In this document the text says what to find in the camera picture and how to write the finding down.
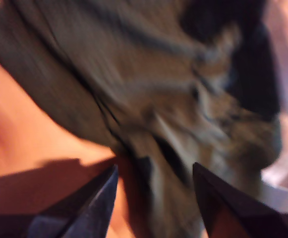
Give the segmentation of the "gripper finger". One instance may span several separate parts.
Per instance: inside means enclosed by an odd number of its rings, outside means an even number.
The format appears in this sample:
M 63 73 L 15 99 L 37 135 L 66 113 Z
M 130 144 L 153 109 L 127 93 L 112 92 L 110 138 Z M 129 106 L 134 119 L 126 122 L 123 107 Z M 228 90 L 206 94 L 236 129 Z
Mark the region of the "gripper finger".
M 53 204 L 30 224 L 28 238 L 105 238 L 118 182 L 111 166 L 77 191 Z
M 264 0 L 192 0 L 180 25 L 193 39 L 207 45 L 230 24 L 240 30 L 240 43 L 232 54 L 235 81 L 227 90 L 242 108 L 264 121 L 280 112 L 277 74 L 268 30 L 263 22 Z
M 232 187 L 199 163 L 193 165 L 193 181 L 208 237 L 288 238 L 288 213 Z

